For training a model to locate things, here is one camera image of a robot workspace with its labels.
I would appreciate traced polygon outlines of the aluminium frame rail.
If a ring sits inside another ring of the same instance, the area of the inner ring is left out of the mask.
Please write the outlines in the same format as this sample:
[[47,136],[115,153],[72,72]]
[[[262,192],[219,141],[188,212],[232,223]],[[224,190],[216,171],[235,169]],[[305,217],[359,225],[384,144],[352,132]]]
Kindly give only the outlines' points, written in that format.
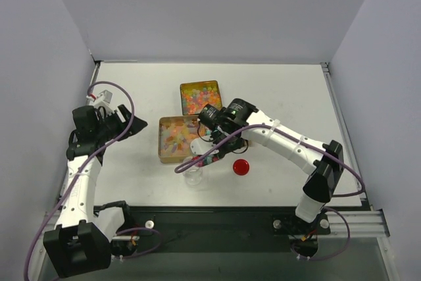
[[61,207],[47,227],[68,228],[92,222],[109,239],[134,226],[161,234],[204,236],[206,239],[388,237],[382,211],[323,210],[307,223],[296,217],[293,207],[96,207],[87,215]]

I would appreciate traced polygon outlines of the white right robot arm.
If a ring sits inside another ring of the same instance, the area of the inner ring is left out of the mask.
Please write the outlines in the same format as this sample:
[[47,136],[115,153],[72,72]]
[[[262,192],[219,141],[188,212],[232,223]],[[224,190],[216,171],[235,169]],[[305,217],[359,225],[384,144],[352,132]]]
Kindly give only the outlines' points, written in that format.
[[301,234],[314,228],[316,217],[331,201],[343,173],[340,143],[323,143],[294,132],[239,98],[221,109],[205,105],[198,121],[211,132],[191,146],[194,155],[204,156],[204,165],[217,162],[248,143],[257,143],[307,174],[291,224]]

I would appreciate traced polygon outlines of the shiny metal scoop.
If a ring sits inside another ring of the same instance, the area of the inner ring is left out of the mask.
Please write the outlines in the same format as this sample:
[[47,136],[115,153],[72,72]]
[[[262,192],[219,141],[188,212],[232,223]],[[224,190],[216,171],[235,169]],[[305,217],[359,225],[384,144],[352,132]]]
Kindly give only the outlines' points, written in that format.
[[199,161],[198,163],[194,164],[194,167],[202,168],[204,166],[213,164],[217,161],[219,161],[220,158],[218,156],[218,151],[213,151],[211,154],[207,155],[202,161]]

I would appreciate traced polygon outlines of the clear glass jar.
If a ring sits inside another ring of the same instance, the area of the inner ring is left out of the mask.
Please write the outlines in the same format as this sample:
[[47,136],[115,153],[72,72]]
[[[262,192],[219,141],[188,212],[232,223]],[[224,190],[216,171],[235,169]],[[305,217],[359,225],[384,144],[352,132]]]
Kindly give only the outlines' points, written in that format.
[[202,168],[196,164],[183,171],[183,176],[188,186],[198,186],[203,180]]

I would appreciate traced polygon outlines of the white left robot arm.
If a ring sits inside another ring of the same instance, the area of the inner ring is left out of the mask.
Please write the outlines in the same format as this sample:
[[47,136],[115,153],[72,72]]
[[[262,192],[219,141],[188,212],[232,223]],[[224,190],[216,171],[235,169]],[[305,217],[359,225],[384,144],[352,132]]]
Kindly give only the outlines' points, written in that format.
[[122,141],[142,131],[147,122],[123,104],[112,110],[100,102],[72,111],[75,129],[66,150],[68,180],[55,228],[43,237],[43,246],[60,278],[103,270],[111,263],[111,240],[129,234],[133,218],[125,201],[94,212],[95,189],[108,142]]

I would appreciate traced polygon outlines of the gold tin popsicle candies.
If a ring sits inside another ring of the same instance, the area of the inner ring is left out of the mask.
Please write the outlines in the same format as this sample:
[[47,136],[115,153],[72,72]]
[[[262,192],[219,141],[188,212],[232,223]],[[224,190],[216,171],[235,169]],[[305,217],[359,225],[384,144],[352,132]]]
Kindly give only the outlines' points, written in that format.
[[182,163],[191,156],[190,144],[211,132],[198,124],[197,115],[168,116],[159,120],[158,156],[162,164]]

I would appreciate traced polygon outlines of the red jar lid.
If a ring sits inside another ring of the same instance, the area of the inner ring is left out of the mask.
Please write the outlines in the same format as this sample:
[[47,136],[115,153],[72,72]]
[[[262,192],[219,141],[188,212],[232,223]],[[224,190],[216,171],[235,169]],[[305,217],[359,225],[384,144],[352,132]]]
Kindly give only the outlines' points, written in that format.
[[250,165],[245,159],[237,159],[234,161],[232,169],[236,175],[245,176],[250,170]]

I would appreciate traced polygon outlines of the gold tin neon star candies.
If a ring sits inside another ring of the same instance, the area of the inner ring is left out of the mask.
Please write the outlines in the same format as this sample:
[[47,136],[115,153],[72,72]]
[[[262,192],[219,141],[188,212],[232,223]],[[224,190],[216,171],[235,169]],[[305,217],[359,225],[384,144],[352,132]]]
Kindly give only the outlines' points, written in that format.
[[197,115],[204,106],[210,104],[222,108],[222,98],[216,80],[180,84],[183,115]]

